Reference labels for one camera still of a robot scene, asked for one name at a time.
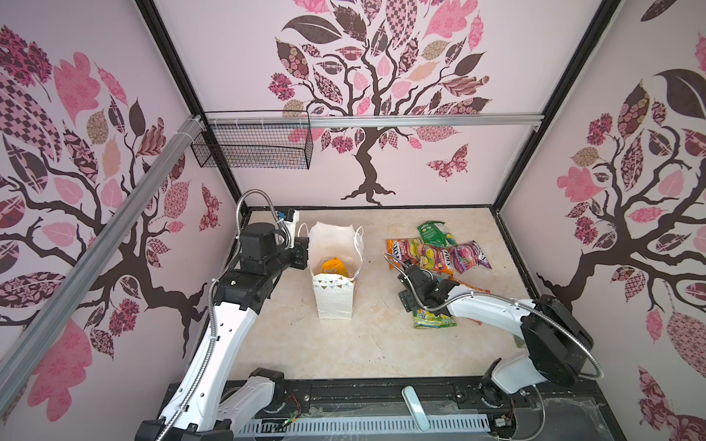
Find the green lemon candy bag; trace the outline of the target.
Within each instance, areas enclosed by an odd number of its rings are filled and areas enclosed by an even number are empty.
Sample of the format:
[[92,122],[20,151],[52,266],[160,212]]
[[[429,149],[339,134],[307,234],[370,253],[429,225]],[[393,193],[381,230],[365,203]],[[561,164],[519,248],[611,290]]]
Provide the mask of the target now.
[[435,314],[423,309],[413,311],[415,329],[445,329],[456,327],[456,321],[446,314]]

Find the white paper gift bag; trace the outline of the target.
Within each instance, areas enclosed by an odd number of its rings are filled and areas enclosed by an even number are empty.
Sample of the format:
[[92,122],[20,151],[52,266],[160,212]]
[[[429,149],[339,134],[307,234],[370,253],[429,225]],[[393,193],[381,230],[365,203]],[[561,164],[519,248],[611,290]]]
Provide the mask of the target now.
[[309,240],[308,268],[318,317],[351,319],[363,265],[363,227],[316,222],[312,228],[304,223],[297,231],[301,232]]

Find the yellow gummy snack bag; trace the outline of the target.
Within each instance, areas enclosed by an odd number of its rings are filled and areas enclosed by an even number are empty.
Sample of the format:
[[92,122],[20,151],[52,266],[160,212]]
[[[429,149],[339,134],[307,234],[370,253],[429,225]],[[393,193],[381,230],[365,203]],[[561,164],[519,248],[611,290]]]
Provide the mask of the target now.
[[346,264],[338,257],[333,257],[323,262],[321,273],[349,277],[349,270],[347,270]]

